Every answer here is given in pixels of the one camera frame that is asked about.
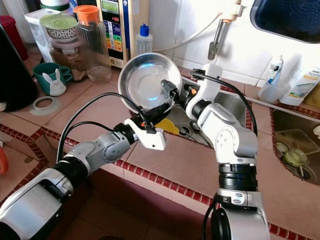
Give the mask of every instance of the red container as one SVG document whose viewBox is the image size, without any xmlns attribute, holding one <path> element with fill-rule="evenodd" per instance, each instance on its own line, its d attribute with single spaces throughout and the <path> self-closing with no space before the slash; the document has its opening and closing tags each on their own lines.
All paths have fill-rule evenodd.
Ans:
<svg viewBox="0 0 320 240">
<path fill-rule="evenodd" d="M 19 53 L 20 58 L 23 61 L 26 60 L 28 58 L 28 54 L 16 28 L 16 20 L 12 16 L 0 16 L 0 24 L 3 26 L 6 34 Z"/>
</svg>

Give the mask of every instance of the metal bowl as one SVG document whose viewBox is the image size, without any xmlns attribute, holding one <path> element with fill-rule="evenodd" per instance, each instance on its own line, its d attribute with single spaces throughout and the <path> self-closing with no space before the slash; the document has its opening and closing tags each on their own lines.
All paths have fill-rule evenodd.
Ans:
<svg viewBox="0 0 320 240">
<path fill-rule="evenodd" d="M 144 53 L 124 66 L 119 75 L 118 90 L 146 112 L 172 102 L 162 88 L 161 81 L 164 79 L 172 82 L 178 90 L 181 89 L 180 71 L 173 61 L 159 53 Z M 131 104 L 122 101 L 133 112 L 137 112 Z"/>
</svg>

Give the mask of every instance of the stainless steel sink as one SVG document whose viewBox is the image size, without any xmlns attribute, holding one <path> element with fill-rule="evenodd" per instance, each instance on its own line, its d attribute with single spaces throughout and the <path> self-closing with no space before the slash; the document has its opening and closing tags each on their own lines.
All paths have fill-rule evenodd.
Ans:
<svg viewBox="0 0 320 240">
<path fill-rule="evenodd" d="M 313 129 L 319 123 L 281 110 L 273 111 L 273 121 L 276 142 L 285 144 L 289 150 L 298 148 L 308 158 L 309 163 L 302 166 L 303 177 L 297 167 L 285 163 L 286 167 L 295 176 L 303 178 L 307 182 L 320 184 L 320 139 L 313 133 Z M 280 151 L 277 151 L 277 153 L 278 157 L 282 159 L 283 154 Z"/>
<path fill-rule="evenodd" d="M 221 104 L 229 112 L 231 112 L 241 123 L 241 125 L 246 125 L 246 106 L 239 97 L 219 92 L 214 102 Z M 211 146 L 210 140 L 208 140 L 200 130 L 192 127 L 194 122 L 187 117 L 182 107 L 174 106 L 171 110 L 171 113 L 166 118 L 171 120 L 179 129 L 180 136 L 196 141 L 200 144 Z"/>
</svg>

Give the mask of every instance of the pink tile countertop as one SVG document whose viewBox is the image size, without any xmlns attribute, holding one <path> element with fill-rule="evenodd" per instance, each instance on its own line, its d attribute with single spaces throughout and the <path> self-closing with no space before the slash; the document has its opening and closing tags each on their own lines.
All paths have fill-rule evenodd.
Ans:
<svg viewBox="0 0 320 240">
<path fill-rule="evenodd" d="M 39 127 L 44 127 L 61 133 L 69 118 L 88 100 L 104 92 L 118 92 L 119 73 L 120 71 L 114 68 L 111 82 L 104 85 L 94 84 L 87 79 L 71 83 L 67 87 L 67 92 L 58 97 L 63 106 L 55 113 L 33 116 L 29 113 L 28 107 L 12 113 L 0 112 L 0 124 L 10 127 L 19 125 L 21 120 L 24 120 L 33 123 L 35 131 Z M 247 84 L 236 83 L 236 86 L 248 96 L 257 92 L 256 88 Z M 259 130 L 257 179 L 259 189 L 263 193 L 268 221 L 309 238 L 320 239 L 320 228 L 317 224 L 320 216 L 319 187 L 301 181 L 285 169 L 273 151 L 270 109 L 256 103 L 252 103 L 252 108 Z M 112 128 L 129 116 L 128 109 L 120 99 L 108 96 L 85 110 L 75 122 L 98 121 Z M 22 127 L 21 131 L 29 133 L 33 129 Z M 83 126 L 73 130 L 69 137 L 83 142 L 92 140 L 103 132 L 95 126 Z M 217 191 L 219 179 L 214 151 L 172 134 L 166 134 L 166 137 L 165 151 L 148 150 L 138 143 L 123 160 L 212 197 Z M 116 165 L 106 168 L 116 169 L 114 172 L 118 176 L 125 177 L 123 169 Z"/>
</svg>

